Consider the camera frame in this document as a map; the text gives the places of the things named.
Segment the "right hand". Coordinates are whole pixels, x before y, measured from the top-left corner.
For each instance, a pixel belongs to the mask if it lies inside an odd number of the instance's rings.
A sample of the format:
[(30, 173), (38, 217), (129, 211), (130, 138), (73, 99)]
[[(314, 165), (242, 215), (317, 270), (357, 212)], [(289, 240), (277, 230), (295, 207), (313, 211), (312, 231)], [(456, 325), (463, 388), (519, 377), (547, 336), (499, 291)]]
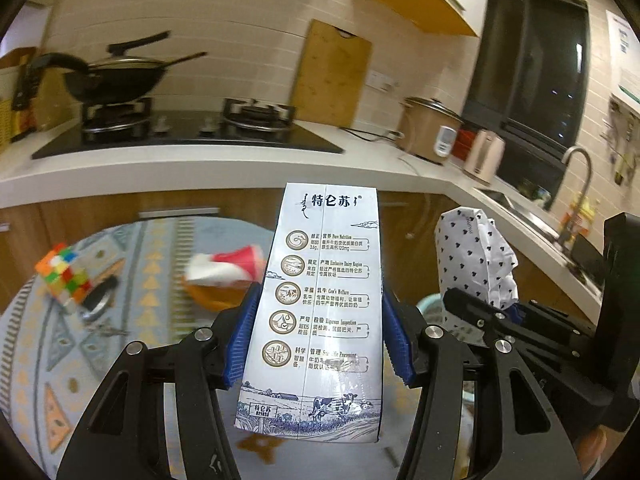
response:
[(607, 466), (615, 463), (620, 455), (630, 454), (631, 465), (624, 467), (615, 479), (639, 478), (639, 431), (629, 428), (618, 432), (599, 426), (582, 437), (576, 448), (578, 462), (582, 468), (582, 478), (594, 479)]

